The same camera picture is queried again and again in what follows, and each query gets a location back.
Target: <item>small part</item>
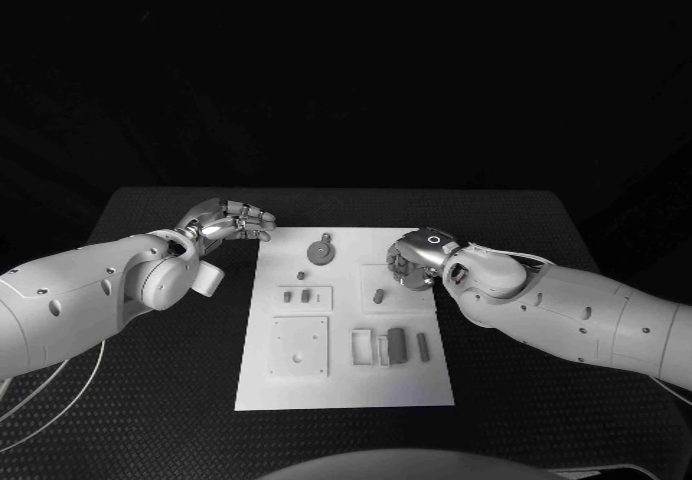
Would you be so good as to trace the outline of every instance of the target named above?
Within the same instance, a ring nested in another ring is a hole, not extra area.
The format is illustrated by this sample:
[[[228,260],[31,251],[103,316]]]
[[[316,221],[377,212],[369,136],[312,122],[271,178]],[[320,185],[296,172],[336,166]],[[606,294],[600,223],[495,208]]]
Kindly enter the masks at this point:
[[[407,337],[403,328],[391,328],[387,332],[390,363],[398,365],[408,362]]]
[[[315,242],[307,248],[307,259],[315,265],[326,265],[335,259],[335,247],[329,233],[323,233],[322,241]]]
[[[378,288],[378,291],[375,292],[375,298],[372,299],[372,301],[379,305],[382,303],[382,300],[385,298],[385,291]]]
[[[428,342],[426,340],[426,334],[420,333],[416,337],[418,338],[418,349],[421,350],[421,360],[424,362],[430,362]]]
[[[371,330],[351,331],[351,358],[355,366],[372,366]]]
[[[388,348],[387,335],[378,336],[378,354],[379,354],[379,367],[390,368],[390,348]]]

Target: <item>textured table surface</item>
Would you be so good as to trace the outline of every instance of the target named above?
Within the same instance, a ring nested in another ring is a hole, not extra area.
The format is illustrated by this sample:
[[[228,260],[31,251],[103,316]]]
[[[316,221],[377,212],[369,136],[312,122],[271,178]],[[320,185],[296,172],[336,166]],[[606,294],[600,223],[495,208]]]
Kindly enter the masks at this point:
[[[124,188],[90,243],[172,228],[208,198],[253,203],[283,226],[437,226],[462,242],[597,267],[548,192]],[[0,455],[2,478],[257,478],[356,450],[462,450],[551,469],[632,464],[682,478],[691,437],[666,392],[645,376],[551,357],[463,318],[436,287],[456,407],[234,412],[258,244],[227,242],[212,298],[191,292],[107,343],[94,384],[65,417]],[[0,447],[68,404],[98,349],[0,428]],[[54,368],[16,379],[0,411]]]

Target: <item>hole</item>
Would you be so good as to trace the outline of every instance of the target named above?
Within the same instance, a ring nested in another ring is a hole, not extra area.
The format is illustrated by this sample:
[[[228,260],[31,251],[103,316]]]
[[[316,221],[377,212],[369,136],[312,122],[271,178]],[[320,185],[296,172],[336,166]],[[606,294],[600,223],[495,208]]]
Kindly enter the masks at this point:
[[[54,316],[58,316],[62,311],[62,305],[58,300],[52,300],[51,303],[48,304],[48,309],[51,310],[51,313]]]
[[[108,280],[101,280],[101,289],[104,290],[106,295],[111,294],[111,282]]]

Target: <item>robotic hand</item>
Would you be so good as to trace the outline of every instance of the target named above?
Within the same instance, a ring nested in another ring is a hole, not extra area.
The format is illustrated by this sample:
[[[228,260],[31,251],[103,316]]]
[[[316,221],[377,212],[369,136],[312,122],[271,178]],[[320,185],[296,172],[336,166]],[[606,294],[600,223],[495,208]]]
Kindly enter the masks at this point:
[[[0,276],[0,380],[54,365],[166,310],[192,288],[212,296],[224,272],[201,257],[224,239],[270,241],[276,218],[208,200],[173,230],[41,258]]]
[[[692,390],[692,307],[534,255],[473,243],[463,248],[433,228],[404,235],[387,262],[411,290],[427,290],[440,277],[480,327],[565,360],[643,373]]]

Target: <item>small cylinder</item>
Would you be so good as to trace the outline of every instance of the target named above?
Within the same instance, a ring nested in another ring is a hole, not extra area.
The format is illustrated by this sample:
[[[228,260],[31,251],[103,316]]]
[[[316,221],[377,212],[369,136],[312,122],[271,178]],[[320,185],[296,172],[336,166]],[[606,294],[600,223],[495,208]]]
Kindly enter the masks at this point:
[[[390,363],[392,365],[407,363],[407,337],[403,328],[391,328],[387,332],[387,343],[390,350]]]
[[[426,340],[426,334],[420,333],[416,337],[418,338],[418,348],[421,350],[421,360],[424,362],[430,362],[428,342]]]
[[[372,301],[379,305],[382,303],[382,300],[385,298],[385,291],[379,288],[378,291],[375,292],[375,298]]]

